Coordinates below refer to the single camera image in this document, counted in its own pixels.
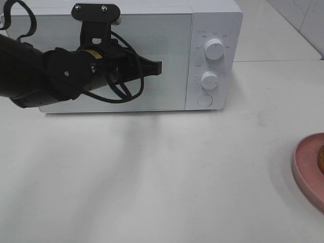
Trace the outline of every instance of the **round button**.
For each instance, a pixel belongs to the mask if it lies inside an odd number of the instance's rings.
[[[205,44],[205,54],[210,60],[217,60],[224,55],[224,44],[218,38],[210,39]]]
[[[213,103],[213,97],[210,95],[202,95],[198,98],[198,105],[202,107],[209,107]]]
[[[205,90],[213,90],[218,85],[218,77],[214,72],[205,72],[200,77],[200,83],[203,89]]]

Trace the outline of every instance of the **robotic arm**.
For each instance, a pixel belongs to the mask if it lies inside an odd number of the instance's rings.
[[[37,28],[33,12],[23,1],[6,1],[5,23],[0,30],[10,27],[10,11],[15,3],[28,12],[31,27],[17,40],[0,34],[0,96],[10,98],[22,108],[75,100],[81,94],[107,103],[126,103],[143,93],[144,77],[161,74],[161,62],[139,56],[122,37],[111,31],[111,25],[120,20],[116,5],[76,4],[71,14],[82,21],[80,47],[73,52],[56,48],[42,53],[31,44],[21,43],[22,38],[33,35]],[[94,38],[101,39],[101,43],[94,44]],[[125,83],[139,78],[140,91],[132,95]],[[91,92],[105,85],[120,99]]]

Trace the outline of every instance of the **white microwave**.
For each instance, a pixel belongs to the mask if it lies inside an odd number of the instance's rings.
[[[71,16],[76,1],[25,1],[37,18],[37,32],[25,39],[43,52],[57,46],[75,50],[81,23]],[[233,0],[115,0],[121,24],[113,31],[137,53],[161,61],[162,73],[145,79],[143,94],[128,103],[108,104],[81,95],[73,101],[40,107],[42,112],[110,112],[222,109],[229,84],[243,14]],[[29,27],[18,6],[12,10],[8,36]],[[136,92],[139,80],[129,83]],[[109,87],[94,93],[114,97]]]

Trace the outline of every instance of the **pink plate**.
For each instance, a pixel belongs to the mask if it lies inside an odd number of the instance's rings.
[[[324,211],[324,174],[318,167],[318,154],[322,145],[324,133],[301,140],[294,152],[293,172],[306,197]]]

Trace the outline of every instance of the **black bracket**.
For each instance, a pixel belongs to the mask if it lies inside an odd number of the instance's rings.
[[[111,43],[111,25],[118,23],[120,9],[114,4],[75,4],[72,17],[82,21],[80,44],[93,44],[93,39],[101,39],[102,43]]]

